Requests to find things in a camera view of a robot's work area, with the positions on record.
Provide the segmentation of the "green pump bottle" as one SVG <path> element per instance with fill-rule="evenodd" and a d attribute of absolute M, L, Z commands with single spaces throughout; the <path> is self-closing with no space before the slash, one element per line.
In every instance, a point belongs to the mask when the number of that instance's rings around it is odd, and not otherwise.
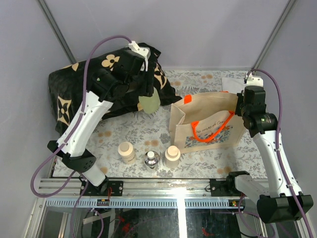
<path fill-rule="evenodd" d="M 147 114 L 155 113 L 160 107 L 160 98 L 157 89 L 154 87 L 153 95 L 150 97 L 139 96 L 137 104 L 138 111 L 144 111 Z"/>

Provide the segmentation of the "beige canvas tote bag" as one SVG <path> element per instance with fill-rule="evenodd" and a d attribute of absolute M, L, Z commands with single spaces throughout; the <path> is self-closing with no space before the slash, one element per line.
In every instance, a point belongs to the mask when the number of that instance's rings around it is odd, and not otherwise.
<path fill-rule="evenodd" d="M 237 146 L 245 133 L 235 115 L 238 96 L 229 92 L 187 95 L 171 105 L 171 145 L 182 154 Z"/>

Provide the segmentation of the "clear glass bottle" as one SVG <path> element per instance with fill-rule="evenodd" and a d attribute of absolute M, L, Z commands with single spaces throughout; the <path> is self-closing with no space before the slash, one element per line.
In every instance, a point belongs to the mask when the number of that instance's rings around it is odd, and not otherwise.
<path fill-rule="evenodd" d="M 151 171 L 154 171 L 159 167 L 159 162 L 159 154 L 155 151 L 148 151 L 144 156 L 144 164 Z"/>

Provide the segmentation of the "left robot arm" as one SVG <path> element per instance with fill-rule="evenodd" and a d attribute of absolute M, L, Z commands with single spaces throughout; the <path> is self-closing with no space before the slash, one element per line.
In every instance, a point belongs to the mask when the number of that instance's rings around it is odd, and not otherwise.
<path fill-rule="evenodd" d="M 112 71 L 88 70 L 82 103 L 69 127 L 48 148 L 62 162 L 87 180 L 96 195 L 108 191 L 108 178 L 96 164 L 96 157 L 86 149 L 87 142 L 102 117 L 123 107 L 123 100 L 135 93 L 150 101 L 155 93 L 154 68 L 150 49 L 138 47 L 123 51 Z"/>

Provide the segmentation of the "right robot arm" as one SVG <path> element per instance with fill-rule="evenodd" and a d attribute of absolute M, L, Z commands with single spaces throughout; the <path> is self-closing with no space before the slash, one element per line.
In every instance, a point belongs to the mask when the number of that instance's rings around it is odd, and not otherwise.
<path fill-rule="evenodd" d="M 251 199 L 266 224 L 304 218 L 314 202 L 311 195 L 303 194 L 288 165 L 278 120 L 266 112 L 264 88 L 247 86 L 237 96 L 236 113 L 260 152 L 268 188 L 253 180 L 248 172 L 238 171 L 227 176 L 226 191 L 234 196 L 241 192 Z"/>

